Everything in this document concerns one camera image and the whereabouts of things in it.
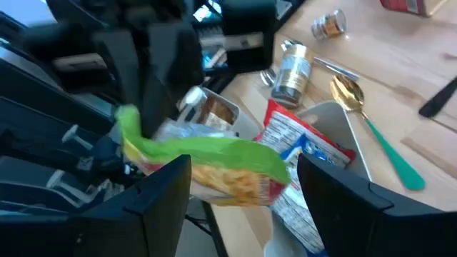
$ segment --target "cable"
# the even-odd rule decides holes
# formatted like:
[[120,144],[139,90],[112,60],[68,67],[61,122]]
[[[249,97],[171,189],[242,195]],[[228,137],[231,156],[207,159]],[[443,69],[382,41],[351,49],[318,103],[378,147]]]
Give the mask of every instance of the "cable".
[[209,236],[211,236],[211,232],[210,230],[208,230],[207,228],[203,227],[198,221],[196,218],[192,218],[190,217],[189,215],[185,215],[184,218],[188,221],[190,221],[193,225],[195,225],[197,228],[200,228],[200,230],[202,230],[203,232],[205,232],[206,234],[208,234]]

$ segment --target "spice jar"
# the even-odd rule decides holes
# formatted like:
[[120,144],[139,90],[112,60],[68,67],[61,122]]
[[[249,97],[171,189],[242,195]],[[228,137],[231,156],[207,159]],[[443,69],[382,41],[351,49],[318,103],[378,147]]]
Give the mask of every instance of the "spice jar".
[[339,36],[345,33],[346,29],[346,17],[340,9],[316,19],[311,26],[311,31],[318,40]]
[[306,46],[289,46],[284,52],[271,98],[286,108],[298,107],[311,74],[312,62],[311,51]]

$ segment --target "food packet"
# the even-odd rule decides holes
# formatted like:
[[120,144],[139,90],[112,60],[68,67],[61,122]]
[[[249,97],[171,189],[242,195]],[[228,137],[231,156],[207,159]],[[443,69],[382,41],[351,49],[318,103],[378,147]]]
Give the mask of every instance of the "food packet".
[[322,256],[325,253],[323,243],[306,205],[298,179],[298,156],[301,153],[313,154],[344,168],[355,159],[356,152],[337,146],[314,127],[274,101],[268,103],[264,124],[265,131],[257,140],[281,152],[281,158],[287,163],[292,180],[270,209],[308,252]]
[[271,147],[278,153],[282,153],[290,148],[302,134],[306,134],[309,140],[332,155],[342,153],[344,156],[347,156],[349,159],[347,163],[356,157],[354,150],[337,146],[328,137],[317,131],[317,129],[302,121],[299,117],[272,99],[268,101],[268,108],[263,124],[265,129],[255,138],[255,141]]
[[146,175],[180,156],[192,161],[191,195],[221,206],[271,205],[290,183],[285,163],[267,146],[238,138],[141,136],[139,113],[123,106],[116,115],[125,155]]

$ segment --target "white tray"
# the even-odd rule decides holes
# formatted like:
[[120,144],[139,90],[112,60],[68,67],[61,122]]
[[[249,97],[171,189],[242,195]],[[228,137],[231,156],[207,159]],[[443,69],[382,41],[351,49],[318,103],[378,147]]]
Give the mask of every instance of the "white tray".
[[[296,115],[310,124],[310,121],[314,121],[311,125],[338,145],[353,149],[356,152],[356,158],[347,171],[371,181],[346,112],[338,103],[335,101],[323,102],[309,110],[298,112]],[[265,245],[263,254],[265,257],[307,256],[305,248],[298,239],[274,215],[273,238]]]

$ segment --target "spoon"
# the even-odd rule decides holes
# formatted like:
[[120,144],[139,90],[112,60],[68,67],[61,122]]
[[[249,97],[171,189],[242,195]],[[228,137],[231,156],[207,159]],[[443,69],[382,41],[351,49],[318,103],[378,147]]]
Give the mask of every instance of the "spoon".
[[335,101],[339,102],[345,110],[362,114],[363,119],[383,147],[405,187],[414,191],[424,189],[426,182],[421,175],[387,142],[363,112],[363,92],[357,83],[346,76],[336,75],[330,82],[330,90]]

